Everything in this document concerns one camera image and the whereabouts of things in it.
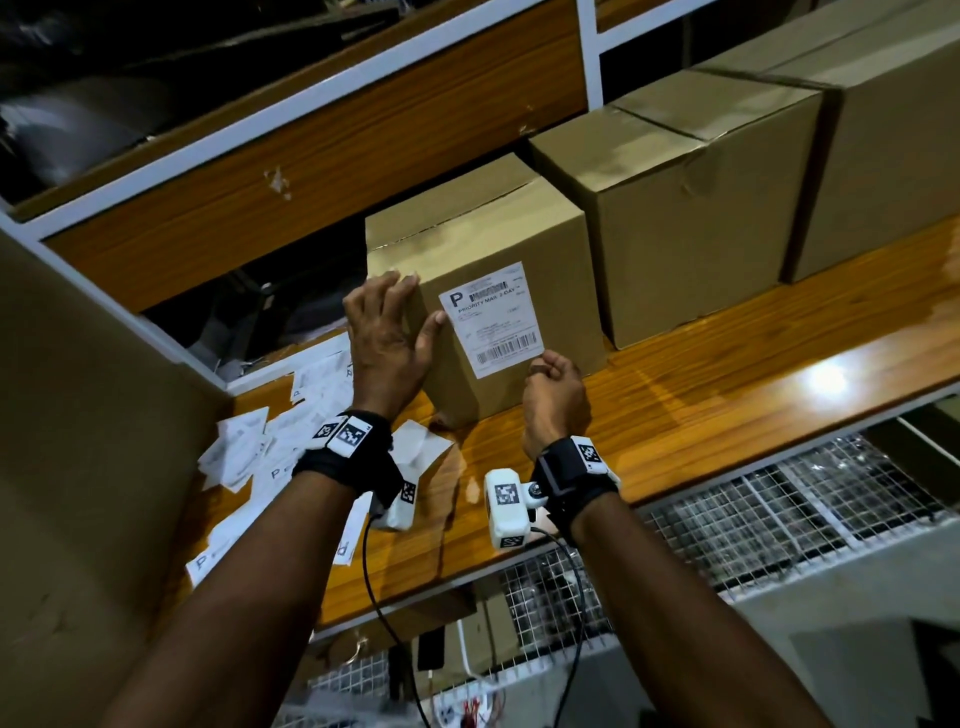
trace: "electrical wire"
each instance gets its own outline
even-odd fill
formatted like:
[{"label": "electrical wire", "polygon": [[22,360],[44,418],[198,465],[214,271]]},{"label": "electrical wire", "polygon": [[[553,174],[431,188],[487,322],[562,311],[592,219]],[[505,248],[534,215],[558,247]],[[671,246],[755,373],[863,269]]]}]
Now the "electrical wire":
[{"label": "electrical wire", "polygon": [[414,670],[413,658],[410,656],[410,653],[407,652],[407,648],[403,644],[403,640],[400,639],[400,637],[394,631],[394,628],[390,626],[387,618],[384,617],[383,612],[380,611],[380,605],[376,603],[376,597],[373,596],[373,587],[370,585],[370,573],[367,571],[367,537],[370,535],[370,526],[371,521],[367,519],[367,527],[364,528],[363,531],[363,549],[361,551],[361,561],[363,562],[363,583],[367,586],[367,596],[370,597],[370,604],[373,605],[376,615],[380,618],[380,621],[383,623],[384,628],[387,630],[390,636],[394,638],[396,646],[399,647],[400,652],[403,653],[403,657],[407,661],[407,666],[410,668],[410,687],[414,692],[414,699],[417,701],[417,710],[420,712],[420,719],[423,721],[423,725],[426,726],[426,728],[432,728],[430,721],[427,719],[426,713],[423,711],[423,706],[420,704],[420,694],[417,692],[417,673]]},{"label": "electrical wire", "polygon": [[553,728],[558,728],[560,726],[560,716],[563,714],[564,706],[566,705],[566,699],[570,695],[570,686],[573,685],[573,677],[577,674],[577,666],[580,665],[580,653],[584,648],[584,637],[587,635],[587,597],[584,595],[584,583],[580,580],[580,570],[577,569],[577,562],[573,560],[573,554],[570,553],[570,549],[566,547],[566,544],[552,533],[547,533],[542,528],[530,526],[530,530],[546,536],[564,553],[566,560],[570,562],[570,568],[573,570],[573,575],[577,579],[577,591],[580,593],[580,634],[577,636],[577,649],[573,653],[573,663],[570,666],[570,673],[566,676],[564,692],[560,696],[560,703],[557,705],[557,713],[553,718]]}]

